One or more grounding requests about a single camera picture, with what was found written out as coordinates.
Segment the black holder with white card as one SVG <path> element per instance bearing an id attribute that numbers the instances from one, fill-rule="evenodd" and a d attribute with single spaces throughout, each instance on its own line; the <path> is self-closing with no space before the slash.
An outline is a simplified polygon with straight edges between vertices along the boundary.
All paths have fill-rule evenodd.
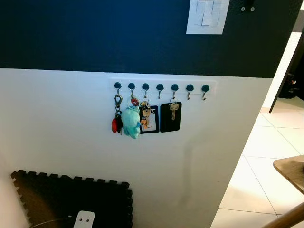
<path id="1" fill-rule="evenodd" d="M 141 134 L 150 134 L 150 133 L 158 133 L 159 130 L 159 116 L 158 116 L 158 106 L 156 105 L 152 105 L 151 106 L 152 109 L 152 114 L 150 115 L 150 122 L 149 122 L 149 127 L 144 130 L 143 127 L 141 127 L 140 124 L 140 133 Z"/>

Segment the single silver key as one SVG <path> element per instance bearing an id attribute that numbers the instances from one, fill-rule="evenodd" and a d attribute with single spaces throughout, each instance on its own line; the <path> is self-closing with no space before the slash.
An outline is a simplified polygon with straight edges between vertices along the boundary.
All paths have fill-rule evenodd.
<path id="1" fill-rule="evenodd" d="M 178 102 L 173 102 L 169 105 L 170 111 L 171 111 L 171 120 L 176 119 L 176 113 L 180 109 L 180 104 Z"/>

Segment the white wall light switch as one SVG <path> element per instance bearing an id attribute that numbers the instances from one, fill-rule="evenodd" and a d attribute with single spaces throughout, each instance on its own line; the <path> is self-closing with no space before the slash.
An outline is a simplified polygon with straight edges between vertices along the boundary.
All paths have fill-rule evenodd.
<path id="1" fill-rule="evenodd" d="M 187 34 L 221 35 L 230 0 L 190 0 Z"/>

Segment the wooden chair rail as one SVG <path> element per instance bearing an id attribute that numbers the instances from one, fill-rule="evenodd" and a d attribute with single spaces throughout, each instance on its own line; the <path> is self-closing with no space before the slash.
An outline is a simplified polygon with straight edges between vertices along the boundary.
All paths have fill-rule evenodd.
<path id="1" fill-rule="evenodd" d="M 262 228 L 291 228 L 304 221 L 304 202 Z"/>

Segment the plain black card holder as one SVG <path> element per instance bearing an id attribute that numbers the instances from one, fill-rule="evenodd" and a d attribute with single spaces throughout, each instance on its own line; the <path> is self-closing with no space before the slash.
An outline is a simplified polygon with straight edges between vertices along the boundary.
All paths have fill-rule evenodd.
<path id="1" fill-rule="evenodd" d="M 164 132 L 169 132 L 169 131 L 178 131 L 180 130 L 181 127 L 181 113 L 182 113 L 182 103 L 178 102 L 180 104 L 180 109 L 176 113 L 176 119 L 171 120 L 171 111 L 169 108 L 169 104 L 161 104 L 159 108 L 159 113 L 160 113 L 160 122 L 159 122 L 159 130 L 164 133 Z"/>

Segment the dark shoes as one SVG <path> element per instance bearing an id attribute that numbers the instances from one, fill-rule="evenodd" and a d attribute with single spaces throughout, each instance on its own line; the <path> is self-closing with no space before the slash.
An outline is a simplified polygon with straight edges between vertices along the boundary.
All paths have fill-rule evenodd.
<path id="1" fill-rule="evenodd" d="M 282 85 L 278 94 L 278 98 L 295 98 L 298 95 L 299 91 L 300 86 L 297 82 L 287 81 Z"/>

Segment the white bracket with two holes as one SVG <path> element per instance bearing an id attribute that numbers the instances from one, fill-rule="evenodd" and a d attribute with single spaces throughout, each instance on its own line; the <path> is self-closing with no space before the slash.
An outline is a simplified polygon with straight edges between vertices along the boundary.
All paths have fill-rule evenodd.
<path id="1" fill-rule="evenodd" d="M 95 213 L 93 211 L 79 211 L 76 215 L 73 228 L 93 228 Z"/>

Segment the teal plush toy keychain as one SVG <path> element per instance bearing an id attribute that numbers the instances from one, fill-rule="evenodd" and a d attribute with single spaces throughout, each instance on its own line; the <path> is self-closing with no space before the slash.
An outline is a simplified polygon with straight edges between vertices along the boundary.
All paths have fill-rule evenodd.
<path id="1" fill-rule="evenodd" d="M 130 104 L 121 114 L 123 124 L 122 132 L 133 139 L 137 139 L 141 132 L 139 114 L 139 107 L 134 106 L 133 104 Z"/>

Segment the white key hook rack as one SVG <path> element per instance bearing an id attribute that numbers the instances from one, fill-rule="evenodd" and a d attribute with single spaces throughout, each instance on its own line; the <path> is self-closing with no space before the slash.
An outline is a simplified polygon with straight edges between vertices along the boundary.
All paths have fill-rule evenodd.
<path id="1" fill-rule="evenodd" d="M 148 97 L 152 94 L 158 95 L 159 90 L 157 86 L 159 84 L 163 85 L 161 90 L 161 97 L 170 97 L 173 94 L 172 85 L 177 85 L 178 90 L 176 91 L 177 96 L 185 97 L 188 94 L 187 87 L 192 85 L 193 90 L 190 92 L 190 96 L 194 97 L 197 95 L 202 95 L 202 87 L 208 85 L 210 89 L 206 92 L 206 96 L 211 96 L 214 93 L 214 89 L 218 88 L 218 83 L 214 80 L 185 80 L 185 79 L 169 79 L 169 78 L 109 78 L 106 81 L 106 87 L 109 91 L 116 93 L 115 83 L 120 84 L 120 93 L 130 95 L 131 89 L 128 87 L 129 84 L 135 85 L 134 93 L 140 96 L 143 95 L 144 89 L 143 85 L 147 84 Z"/>

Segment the wooden table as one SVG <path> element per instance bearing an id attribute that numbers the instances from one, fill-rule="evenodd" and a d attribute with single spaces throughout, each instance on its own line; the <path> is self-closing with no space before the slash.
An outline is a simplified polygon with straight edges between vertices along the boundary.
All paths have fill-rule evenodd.
<path id="1" fill-rule="evenodd" d="M 300 193 L 304 193 L 304 155 L 277 159 L 273 166 Z"/>

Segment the black foam puzzle mat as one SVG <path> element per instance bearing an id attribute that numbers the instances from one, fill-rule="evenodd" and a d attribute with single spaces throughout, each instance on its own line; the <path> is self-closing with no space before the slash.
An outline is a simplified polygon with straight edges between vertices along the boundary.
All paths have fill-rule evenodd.
<path id="1" fill-rule="evenodd" d="M 93 228 L 133 228 L 127 182 L 18 170 L 13 184 L 31 228 L 73 228 L 79 211 L 93 211 Z"/>

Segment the red fob with carabiner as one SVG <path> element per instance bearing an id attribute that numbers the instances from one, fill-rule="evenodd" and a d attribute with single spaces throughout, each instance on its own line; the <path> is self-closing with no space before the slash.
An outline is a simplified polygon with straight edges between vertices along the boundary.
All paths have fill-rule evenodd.
<path id="1" fill-rule="evenodd" d="M 122 128 L 123 128 L 123 123 L 122 123 L 122 111 L 120 109 L 120 104 L 122 103 L 122 96 L 120 94 L 117 94 L 114 97 L 114 102 L 115 102 L 115 115 L 112 121 L 112 131 L 113 133 L 120 133 L 122 134 Z"/>

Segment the key bunch with orange tag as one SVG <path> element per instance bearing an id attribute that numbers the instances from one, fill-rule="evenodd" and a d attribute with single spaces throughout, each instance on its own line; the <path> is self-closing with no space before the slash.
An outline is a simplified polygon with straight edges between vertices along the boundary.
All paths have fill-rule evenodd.
<path id="1" fill-rule="evenodd" d="M 140 118 L 140 123 L 141 127 L 146 130 L 149 127 L 149 122 L 150 122 L 150 115 L 152 114 L 152 109 L 148 101 L 143 100 L 140 103 L 140 113 L 141 113 L 141 118 Z"/>

